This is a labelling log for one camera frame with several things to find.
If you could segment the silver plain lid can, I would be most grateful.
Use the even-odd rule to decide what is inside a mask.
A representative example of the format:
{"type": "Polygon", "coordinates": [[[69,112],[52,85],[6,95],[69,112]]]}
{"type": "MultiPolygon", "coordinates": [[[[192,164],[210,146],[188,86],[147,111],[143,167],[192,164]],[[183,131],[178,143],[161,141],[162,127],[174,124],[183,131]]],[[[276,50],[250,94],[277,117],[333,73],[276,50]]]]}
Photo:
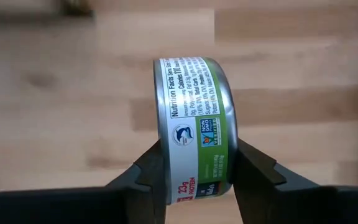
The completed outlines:
{"type": "Polygon", "coordinates": [[[209,57],[160,58],[153,73],[167,204],[225,194],[238,134],[222,67],[209,57]]]}

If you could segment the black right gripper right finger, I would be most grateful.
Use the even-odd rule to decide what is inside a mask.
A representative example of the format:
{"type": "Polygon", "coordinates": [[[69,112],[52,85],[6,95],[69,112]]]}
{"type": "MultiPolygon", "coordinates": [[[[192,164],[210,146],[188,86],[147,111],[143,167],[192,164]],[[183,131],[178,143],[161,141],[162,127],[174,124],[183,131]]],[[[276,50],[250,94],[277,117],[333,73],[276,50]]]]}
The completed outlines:
{"type": "Polygon", "coordinates": [[[319,185],[238,141],[233,187],[243,224],[358,224],[358,186],[319,185]]]}

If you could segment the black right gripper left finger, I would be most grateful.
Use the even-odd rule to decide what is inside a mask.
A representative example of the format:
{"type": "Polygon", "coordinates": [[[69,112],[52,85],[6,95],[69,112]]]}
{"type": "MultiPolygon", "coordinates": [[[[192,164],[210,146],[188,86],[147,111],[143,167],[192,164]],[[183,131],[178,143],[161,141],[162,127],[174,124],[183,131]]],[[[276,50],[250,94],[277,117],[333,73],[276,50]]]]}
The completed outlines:
{"type": "Polygon", "coordinates": [[[157,141],[102,187],[0,192],[0,224],[164,224],[166,200],[157,141]]]}

